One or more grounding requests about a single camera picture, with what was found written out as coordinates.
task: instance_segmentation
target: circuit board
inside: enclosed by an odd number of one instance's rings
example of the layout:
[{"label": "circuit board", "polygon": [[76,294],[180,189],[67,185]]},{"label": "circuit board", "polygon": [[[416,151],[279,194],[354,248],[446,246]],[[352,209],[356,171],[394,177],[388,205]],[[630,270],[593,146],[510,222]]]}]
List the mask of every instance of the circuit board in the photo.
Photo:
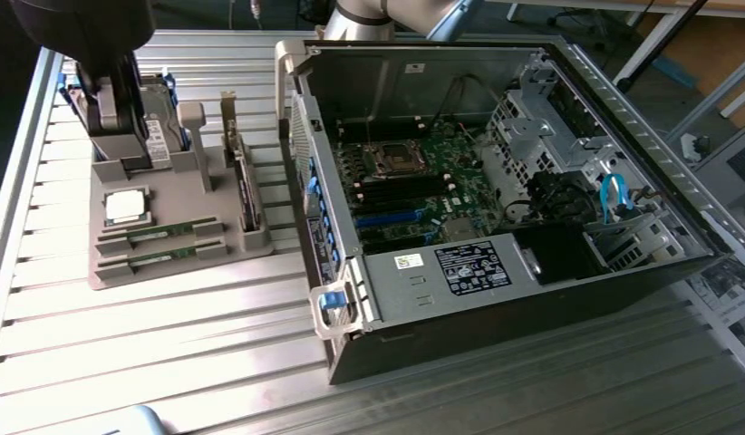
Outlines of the circuit board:
[{"label": "circuit board", "polygon": [[[335,161],[366,253],[483,237],[502,224],[482,161],[456,123],[436,120],[419,139],[343,144]],[[386,183],[391,190],[379,194]]]}]

